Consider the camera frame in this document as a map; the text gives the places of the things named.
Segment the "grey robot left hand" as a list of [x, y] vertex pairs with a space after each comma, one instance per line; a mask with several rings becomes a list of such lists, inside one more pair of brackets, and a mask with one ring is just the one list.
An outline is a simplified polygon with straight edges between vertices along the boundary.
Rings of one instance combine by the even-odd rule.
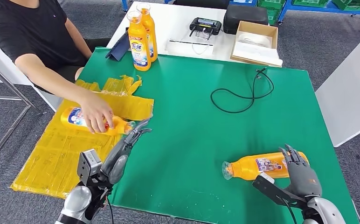
[[152, 131], [150, 128], [143, 128], [149, 121], [150, 119], [140, 121], [130, 133], [123, 137], [109, 152], [101, 166], [101, 173], [107, 177], [110, 185], [115, 185], [122, 178], [128, 157], [139, 138], [143, 134]]

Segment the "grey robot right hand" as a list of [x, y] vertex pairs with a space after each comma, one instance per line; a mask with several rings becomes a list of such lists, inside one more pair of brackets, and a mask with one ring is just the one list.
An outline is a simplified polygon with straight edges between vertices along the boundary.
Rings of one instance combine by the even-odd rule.
[[301, 154], [290, 145], [280, 147], [287, 164], [290, 184], [285, 189], [298, 197], [321, 196], [322, 187], [316, 172]]

